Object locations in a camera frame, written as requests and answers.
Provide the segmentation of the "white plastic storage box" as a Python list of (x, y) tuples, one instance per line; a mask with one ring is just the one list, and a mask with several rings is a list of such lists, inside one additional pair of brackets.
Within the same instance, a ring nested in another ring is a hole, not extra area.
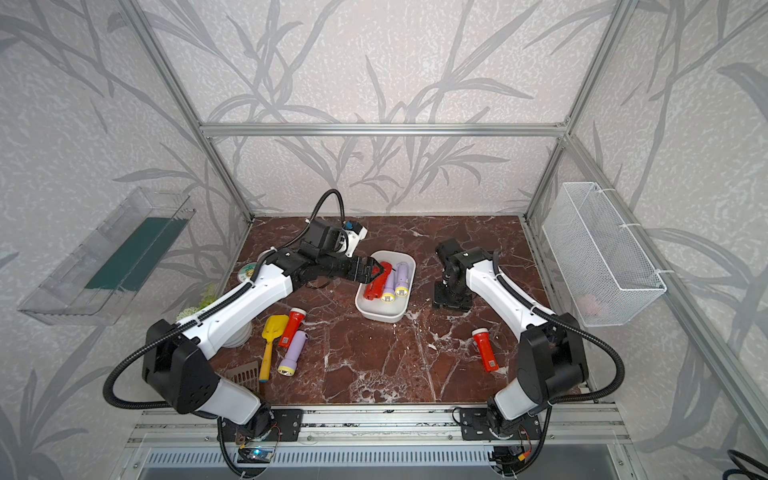
[(394, 324), (405, 315), (413, 286), (416, 262), (408, 254), (380, 250), (372, 257), (384, 273), (369, 285), (360, 285), (355, 306), (367, 320)]

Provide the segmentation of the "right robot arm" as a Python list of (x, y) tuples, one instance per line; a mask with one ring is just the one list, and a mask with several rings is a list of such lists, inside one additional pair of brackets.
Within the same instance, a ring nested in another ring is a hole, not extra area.
[(448, 239), (436, 254), (443, 274), (433, 305), (468, 311), (479, 297), (517, 338), (516, 377), (489, 400), (491, 419), (511, 422), (538, 413), (588, 379), (583, 337), (574, 331), (572, 315), (557, 315), (533, 299), (502, 271), (498, 256), (481, 247), (465, 250)]

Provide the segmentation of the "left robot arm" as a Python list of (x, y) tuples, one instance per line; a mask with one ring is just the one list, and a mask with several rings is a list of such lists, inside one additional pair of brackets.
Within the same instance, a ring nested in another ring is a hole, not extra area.
[(201, 311), (172, 324), (155, 323), (147, 332), (156, 345), (144, 356), (142, 377), (180, 414), (216, 416), (249, 429), (265, 430), (272, 422), (267, 402), (220, 376), (210, 360), (268, 307), (320, 277), (368, 284), (379, 277), (379, 263), (356, 255), (366, 228), (347, 221), (341, 226), (315, 219), (293, 246), (272, 248), (250, 278)]

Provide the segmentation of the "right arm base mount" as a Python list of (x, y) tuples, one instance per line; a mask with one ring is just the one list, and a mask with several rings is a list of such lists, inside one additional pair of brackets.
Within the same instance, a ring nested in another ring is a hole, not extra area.
[(528, 414), (507, 420), (487, 407), (457, 407), (453, 415), (465, 441), (533, 441), (539, 440), (542, 433), (541, 421)]

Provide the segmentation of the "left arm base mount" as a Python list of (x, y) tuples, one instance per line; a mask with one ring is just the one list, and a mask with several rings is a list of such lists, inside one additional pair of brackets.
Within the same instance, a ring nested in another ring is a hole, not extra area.
[(237, 445), (250, 442), (296, 442), (303, 416), (304, 411), (299, 408), (275, 408), (269, 412), (258, 412), (245, 426), (225, 419), (217, 439)]

